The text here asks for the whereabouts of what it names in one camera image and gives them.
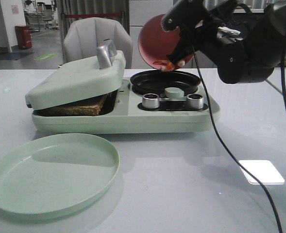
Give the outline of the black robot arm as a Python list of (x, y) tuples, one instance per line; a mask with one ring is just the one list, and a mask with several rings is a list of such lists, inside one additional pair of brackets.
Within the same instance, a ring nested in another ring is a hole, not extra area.
[(286, 0), (268, 6), (245, 38), (230, 28), (236, 0), (208, 10), (201, 0), (178, 1), (161, 20), (166, 32), (180, 29), (168, 59), (176, 64), (195, 51), (205, 54), (224, 83), (266, 80), (286, 57)]

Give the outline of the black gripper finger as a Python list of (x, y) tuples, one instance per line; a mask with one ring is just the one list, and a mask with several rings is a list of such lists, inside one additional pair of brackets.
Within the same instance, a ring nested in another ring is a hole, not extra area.
[(163, 31), (169, 32), (177, 27), (194, 29), (200, 22), (210, 20), (210, 14), (202, 0), (179, 0), (162, 17)]
[(168, 60), (173, 64), (177, 64), (177, 62), (198, 50), (198, 45), (196, 44), (197, 38), (194, 30), (182, 30), (179, 36), (180, 39), (176, 43), (174, 50), (167, 54)]

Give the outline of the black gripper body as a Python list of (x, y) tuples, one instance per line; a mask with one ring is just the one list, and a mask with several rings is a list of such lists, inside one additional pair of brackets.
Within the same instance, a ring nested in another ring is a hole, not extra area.
[(216, 19), (201, 20), (196, 25), (196, 49), (216, 65), (224, 83), (262, 82), (274, 68), (252, 59), (245, 48), (243, 33), (235, 28), (236, 24)]

